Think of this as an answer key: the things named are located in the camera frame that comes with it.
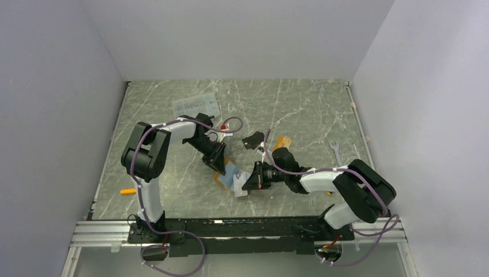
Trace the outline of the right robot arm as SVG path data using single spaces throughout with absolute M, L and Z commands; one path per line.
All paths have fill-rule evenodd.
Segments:
M 269 189 L 271 184 L 283 182 L 299 194 L 339 193 L 344 202 L 328 207 L 318 219 L 318 233 L 324 239 L 334 238 L 342 227 L 359 220 L 376 222 L 397 196 L 394 187 L 360 159 L 347 166 L 320 170 L 300 166 L 284 147 L 274 150 L 272 159 L 271 164 L 255 163 L 242 190 Z

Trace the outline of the silver VIP card top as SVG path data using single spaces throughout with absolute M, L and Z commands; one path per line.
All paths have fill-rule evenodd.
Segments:
M 248 196 L 248 191 L 244 190 L 242 187 L 246 181 L 250 178 L 250 174 L 247 172 L 236 173 L 233 176 L 233 186 L 235 197 Z

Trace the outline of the orange leather card holder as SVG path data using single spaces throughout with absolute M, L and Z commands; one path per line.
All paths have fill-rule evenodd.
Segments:
M 231 158 L 225 159 L 225 169 L 226 169 L 225 175 L 221 175 L 220 173 L 217 172 L 213 177 L 213 179 L 218 185 L 234 193 L 233 176 L 236 173 L 241 173 L 245 171 L 241 170 Z

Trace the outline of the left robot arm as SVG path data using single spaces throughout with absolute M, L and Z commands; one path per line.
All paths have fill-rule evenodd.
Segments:
M 135 125 L 121 156 L 121 164 L 134 181 L 140 209 L 137 216 L 146 221 L 143 235 L 150 242 L 161 241 L 166 232 L 165 211 L 160 200 L 159 176 L 165 168 L 168 149 L 173 143 L 189 144 L 202 153 L 202 161 L 212 170 L 225 174 L 224 136 L 231 130 L 214 128 L 210 116 L 183 115 L 160 124 Z

